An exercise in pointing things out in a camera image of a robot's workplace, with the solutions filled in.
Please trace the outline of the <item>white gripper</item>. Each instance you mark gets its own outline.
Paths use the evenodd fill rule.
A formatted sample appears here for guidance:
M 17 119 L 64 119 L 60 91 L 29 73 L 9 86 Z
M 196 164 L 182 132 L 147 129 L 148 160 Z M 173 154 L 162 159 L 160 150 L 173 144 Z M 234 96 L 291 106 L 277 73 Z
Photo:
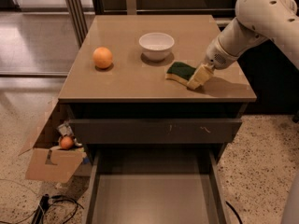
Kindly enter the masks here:
M 217 37 L 214 38 L 206 49 L 206 64 L 201 64 L 196 68 L 187 82 L 187 87 L 195 90 L 198 87 L 203 86 L 213 77 L 214 68 L 218 70 L 226 69 L 237 59 L 237 56 L 230 54 L 222 47 L 221 42 Z

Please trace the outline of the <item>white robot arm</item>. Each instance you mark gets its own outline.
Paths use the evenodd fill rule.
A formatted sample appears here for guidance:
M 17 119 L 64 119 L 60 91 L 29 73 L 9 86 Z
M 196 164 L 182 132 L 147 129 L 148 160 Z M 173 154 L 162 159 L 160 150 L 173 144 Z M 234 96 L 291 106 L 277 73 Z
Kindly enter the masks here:
M 266 39 L 298 64 L 298 17 L 292 0 L 237 0 L 235 18 L 209 45 L 205 62 L 236 60 Z M 232 224 L 298 224 L 298 124 L 289 116 L 244 117 L 218 164 Z

